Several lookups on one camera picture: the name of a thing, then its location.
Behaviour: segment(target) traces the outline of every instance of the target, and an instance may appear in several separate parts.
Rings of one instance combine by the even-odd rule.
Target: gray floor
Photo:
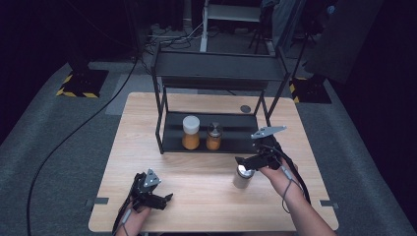
[[[208,51],[253,53],[249,33],[218,34],[208,40]],[[198,50],[194,39],[188,50]],[[288,52],[293,68],[300,45]],[[144,54],[149,63],[150,55]],[[130,62],[94,62],[92,69],[110,73],[100,98],[56,96],[71,71],[59,69],[43,86],[0,147],[0,235],[26,234],[30,183],[42,161],[74,130],[100,110],[127,79]],[[299,72],[308,77],[308,73]],[[416,235],[352,121],[328,82],[332,104],[298,103],[303,125],[335,209],[339,235]],[[127,94],[152,91],[150,76],[141,64],[120,92],[45,163],[36,180],[30,208],[32,235],[95,235],[89,231],[90,206],[110,154]],[[195,90],[174,92],[200,93]],[[290,96],[286,89],[284,96]]]

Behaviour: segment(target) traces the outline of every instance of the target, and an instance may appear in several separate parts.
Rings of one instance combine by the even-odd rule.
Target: light wood tabletop
[[[172,93],[168,101],[170,110],[239,113],[242,105],[254,109],[258,98]],[[272,98],[267,97],[266,101],[271,104]],[[155,137],[157,117],[154,93],[129,95],[97,194],[98,198],[108,198],[108,203],[94,205],[89,220],[91,231],[111,231],[136,173],[147,172],[149,168],[162,181],[153,193],[162,197],[173,193],[174,196],[165,210],[152,210],[144,232],[295,231],[290,215],[281,206],[281,197],[261,172],[255,173],[246,189],[233,185],[237,167],[235,156],[249,157],[250,154],[160,154]],[[259,127],[267,125],[262,110],[257,119]],[[298,165],[313,208],[332,229],[337,229],[333,208],[320,205],[320,200],[329,200],[328,192],[294,101],[281,98],[270,122],[273,126],[287,126],[275,137]]]

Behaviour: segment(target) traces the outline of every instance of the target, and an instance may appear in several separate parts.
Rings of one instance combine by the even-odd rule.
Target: glass jar
[[[206,146],[209,150],[217,150],[220,148],[221,136],[223,135],[223,127],[218,122],[212,122],[208,126],[208,137]]]
[[[182,145],[186,149],[195,149],[200,144],[200,120],[196,116],[187,116],[183,120],[184,135]]]

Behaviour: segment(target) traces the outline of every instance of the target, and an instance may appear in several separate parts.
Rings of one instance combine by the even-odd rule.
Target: lower shelf board
[[[184,135],[182,122],[189,115],[200,119],[200,145],[194,150],[188,150],[182,146]],[[223,135],[218,150],[209,150],[206,147],[207,129],[211,122],[218,122],[223,126]],[[251,135],[258,130],[257,117],[254,114],[168,112],[165,117],[162,147],[163,151],[171,152],[256,153],[252,146]]]

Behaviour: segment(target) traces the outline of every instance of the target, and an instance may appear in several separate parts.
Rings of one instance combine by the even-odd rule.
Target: can lid
[[[183,120],[183,129],[186,134],[194,135],[199,132],[200,120],[196,116],[187,116]]]
[[[218,122],[212,122],[208,126],[208,133],[212,137],[215,137],[215,138],[220,137],[221,134],[223,134],[223,127]]]
[[[238,165],[237,172],[242,178],[250,179],[255,174],[255,170],[246,170],[245,166]]]

